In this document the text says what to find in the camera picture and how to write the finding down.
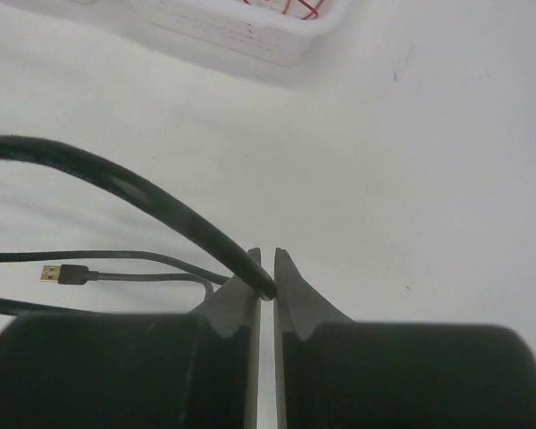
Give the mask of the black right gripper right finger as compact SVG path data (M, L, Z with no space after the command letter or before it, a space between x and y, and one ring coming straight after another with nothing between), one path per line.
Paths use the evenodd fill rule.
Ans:
M536 359L489 324L357 322L274 258L281 428L536 428Z

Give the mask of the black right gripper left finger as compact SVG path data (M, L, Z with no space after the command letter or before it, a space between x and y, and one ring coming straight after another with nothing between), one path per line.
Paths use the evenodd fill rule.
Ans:
M260 302L237 277L185 314L0 314L0 428L257 425Z

